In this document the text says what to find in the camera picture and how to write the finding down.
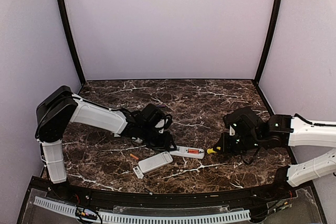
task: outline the wire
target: wire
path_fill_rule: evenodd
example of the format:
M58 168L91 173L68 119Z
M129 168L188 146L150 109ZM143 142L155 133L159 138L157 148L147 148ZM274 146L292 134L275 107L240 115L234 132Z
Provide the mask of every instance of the wire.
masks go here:
M262 200L262 201L268 201L268 202L270 202L271 200L274 200L274 199L276 198L276 195L273 196L273 197L271 197L271 198L261 198L261 197L259 197L259 196L250 196L250 198L252 198L252 200L253 200L253 199L258 199L258 200Z
M320 127L336 127L336 124L326 124L326 123L313 123L308 121L307 119L305 119L303 116L299 115L298 113L296 113L294 115L294 117L297 117L299 119L301 119L302 121L304 121L305 123L312 125L312 126L320 126Z
M49 175L49 170L48 170L48 168L46 168L46 171L47 171L47 178L48 178L48 181L49 181L49 183L50 183L50 189L51 189L51 191L56 195L56 197L58 198L58 199L60 199L61 201L64 201L64 202L66 202L66 203L68 203L68 204L71 204L71 205L73 205L74 203L72 203L72 202L70 202L70 201L68 201L68 200L64 200L64 199L62 199L56 192L55 192L55 190L53 189L53 185L52 185L52 182L51 182L51 179L50 179L50 175ZM90 210L91 212L93 212L95 215L97 215L97 217L99 218L99 220L100 220L100 224L103 224L103 219L101 218L101 216L99 215L99 213L97 212L97 211L95 211L95 210L93 210L93 209L91 209L91 208L88 208L88 207L85 207L85 206L82 206L82 205L80 205L79 203L78 204L75 204L76 205L76 208L78 208L78 207L81 207L81 208L83 208L83 211L85 210L85 209L88 209L88 210Z
M92 224L92 223L94 223L97 219L96 220L92 219L91 221L83 219L84 216L82 216L82 214L85 214L85 210L90 210L90 209L83 208L83 210L79 210L79 208L76 207L76 213L78 214L78 216L76 216L76 217L78 217L78 218L76 218L77 222L82 223L82 224Z
M293 193L291 191L288 191L289 192L289 195L290 195L290 201L292 201L293 199ZM251 217L251 218L254 218L254 219L264 219L272 214L275 214L276 212L278 212L279 209L281 209L284 205L286 205L288 203L288 201L285 201L284 203L282 203L280 206L278 207L275 207L277 204L279 204L280 201L284 200L285 199L285 196L281 197L277 202L275 202L272 206L270 206L269 208L267 208L265 211Z
M251 218L256 218L258 216L261 216L265 213L267 213L269 210L271 210L273 207L275 207L277 204L279 204L280 201L282 201L284 198L285 198L286 195L282 196L281 198L279 198L272 206L270 206L269 208L267 208L265 211L257 214L257 215L254 215L254 216L251 216Z
M252 158L250 159L250 161L246 161L245 159L243 159L243 156L241 156L241 158L242 158L244 164L245 164L245 165L251 165L251 164L253 163L253 161L254 161L254 158L255 158L255 157L257 156L257 154L259 153L260 149L261 149L261 148L257 148L257 150L254 152L254 154L253 154Z

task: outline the black metal frame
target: black metal frame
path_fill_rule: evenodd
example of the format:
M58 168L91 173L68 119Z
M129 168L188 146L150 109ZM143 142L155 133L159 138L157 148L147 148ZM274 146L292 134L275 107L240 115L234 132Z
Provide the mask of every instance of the black metal frame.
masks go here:
M65 36L67 38L67 42L68 42L68 46L69 46L69 50L70 50L70 53L71 53L72 60L74 62L73 64L75 65L75 69L76 69L79 81L80 81L81 85L83 86L85 84L86 80L85 80L85 77L84 77L83 69L80 65L80 61L79 61L79 57L78 57L78 54L77 54L74 38L72 37L72 32L71 32L71 28L70 28L69 19L68 19L67 9L66 9L66 6L65 6L65 1L64 0L57 0L57 3L58 3L58 8L59 8L59 13L61 15L62 23L63 23L64 33L65 33Z
M258 69L257 69L257 73L256 73L256 76L254 78L254 81L257 84L259 84L261 76L263 75L263 71L264 71L264 68L265 68L267 56L268 56L268 53L269 53L269 49L271 47L271 43L272 43L274 31L275 31L275 26L276 26L277 19L278 19L280 3L281 3L281 0L274 0L274 3L273 3L271 19L269 21L269 26L268 26L268 31L267 31L267 35L266 35L266 40L265 40L263 52L261 54L261 58L260 58L259 66L258 66Z
M66 6L65 6L65 0L57 0L57 2L58 2L59 11L60 11L65 35L67 38L68 46L71 52L72 60L75 65L78 78L83 87L83 85L86 83L86 80L85 80L83 70L80 64L80 60L79 60L79 57L76 51L74 39L72 37L72 32L70 29L69 19L68 19L68 15L66 11ZM264 93L260 89L259 82L263 74L263 70L265 68L267 56L269 54L272 38L275 32L277 17L278 17L279 9L280 9L280 2L281 0L274 0L270 23L269 23L269 27L267 31L267 36L266 36L263 52L261 54L259 66L258 66L254 80L251 80L270 115L273 115L274 111L269 105L266 97L264 96ZM291 148L290 147L287 148L287 151L291 158L291 162L293 164L296 164L297 161L294 157L294 154ZM298 188L304 188L307 186L310 186L313 191L323 223L327 223L326 217L324 215L324 212L321 206L321 202L318 198L318 194L316 192L316 189L312 181L304 183L299 187L293 188L293 190L296 190ZM25 211L25 206L26 206L26 203L29 197L30 190L32 188L46 191L48 192L48 196L56 198L56 196L53 195L53 192L48 190L49 187L50 187L49 181L42 179L42 178L32 177L32 180L26 191L25 199L24 199L17 223L20 223L22 221L23 214ZM264 186L258 186L258 187L247 188L247 189L220 191L220 192L203 193L203 194L189 194L189 195L185 195L185 194L182 194L182 195L181 194L178 194L178 195L145 195L145 194L132 194L132 193L103 191L103 190L96 190L96 189L90 189L90 188L84 188L84 187L78 187L78 186L70 186L70 187L80 196L81 202L83 202L84 204L87 204L88 206L92 208L96 208L96 209L99 209L99 208L111 209L113 208L114 205L139 207L140 204L143 207L153 207L153 208L155 207L156 208L157 207L176 208L176 207L202 207L202 206L230 205L231 208L244 207L245 209L250 209L251 211L254 211L255 209L257 209L258 211L261 211L261 210L263 211L264 209L267 209L266 203L268 201L264 201L262 203L259 202L256 204L251 199L251 197L254 194L264 193L265 191L272 189L273 185L264 185ZM86 195L90 196L90 200L86 199L85 197Z

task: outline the black cable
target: black cable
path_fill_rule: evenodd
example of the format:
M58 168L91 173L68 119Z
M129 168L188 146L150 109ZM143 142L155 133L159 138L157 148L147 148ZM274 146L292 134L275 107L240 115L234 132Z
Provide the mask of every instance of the black cable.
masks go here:
M255 219L264 219L264 218L266 218L266 217L268 217L268 216L270 216L270 215L275 214L276 212L279 211L279 209L281 209L281 208L284 206L284 204L285 204L285 203L283 203L282 205L280 205L280 206L274 208L274 209L272 210L272 212L270 212L270 213L268 213L268 214L266 214L266 215L264 215L264 216L255 217Z
M313 125L313 126L320 126L320 127L336 127L336 124L326 124L326 123L313 123L308 121L307 119L305 119L303 116L299 115L298 113L296 113L294 115L294 117L297 117L299 119L301 119L302 121L304 121L305 123L309 124L309 125Z
M83 208L83 210L81 211L81 212L84 212L85 213L85 210L89 210L89 209L87 209L87 208ZM83 219L83 217L81 216L81 215L78 215L78 216L76 216L76 217L78 217L78 219L76 219L79 223L82 223L82 224L92 224L92 223L95 223L95 221L96 220L91 220L91 221L89 221L89 220L84 220Z
M241 156L243 162L245 165L251 165L254 161L254 158L257 156L257 154L259 153L259 151L261 150L261 148L257 148L257 150L254 152L252 158L250 159L250 161L246 161L245 159L243 159L243 157Z
M268 201L270 202L271 200L274 200L276 198L276 195L271 197L271 198L261 198L259 196L250 196L250 198L252 198L252 200L254 199L258 199L258 200L262 200L262 201Z
M282 201L283 199L285 198L285 196L281 197L280 199L278 199L272 206L270 206L269 208L267 208L265 211L257 214L257 215L254 215L254 216L251 216L251 218L256 218L260 215L263 215L264 213L268 212L269 210L271 210L273 207L275 207L280 201Z
M49 181L49 183L50 183L50 189L51 189L51 191L56 195L56 197L59 198L59 200L64 201L64 202L66 202L66 203L69 203L69 204L71 204L71 205L75 205L76 208L81 207L81 208L83 208L83 210L85 210L85 209L90 210L90 211L93 212L95 215L97 215L97 217L98 217L99 220L100 220L100 224L103 224L103 219L101 218L101 216L98 214L97 211L95 211L95 210L93 210L93 209L91 209L91 208L82 206L82 205L80 205L80 204L72 203L72 202L70 202L70 201L68 201L68 200L64 200L64 199L62 199L61 197L59 197L58 194L55 192L55 190L54 190L53 187L52 187L52 186L53 186L53 185L52 185L53 183L51 182L48 168L46 168L46 171L47 171L47 178L48 178L48 181Z

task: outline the white remote control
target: white remote control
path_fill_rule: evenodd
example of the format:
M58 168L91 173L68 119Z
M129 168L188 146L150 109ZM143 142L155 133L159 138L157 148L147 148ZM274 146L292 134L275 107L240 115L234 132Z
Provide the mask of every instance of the white remote control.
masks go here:
M169 152L162 152L155 156L139 161L138 165L142 173L149 173L150 171L160 168L161 166L171 162L173 162L173 158Z
M198 148L190 148L184 146L177 146L177 150L169 152L172 156L190 157L202 159L204 157L204 150Z

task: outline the white rectangular box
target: white rectangular box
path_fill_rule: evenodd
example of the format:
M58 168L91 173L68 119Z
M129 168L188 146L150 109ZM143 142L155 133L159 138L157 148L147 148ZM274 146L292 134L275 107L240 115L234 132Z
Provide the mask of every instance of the white rectangular box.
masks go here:
M171 162L173 162L173 158L170 155L170 153L162 152L155 156L139 161L139 168L142 171L142 173L148 173Z

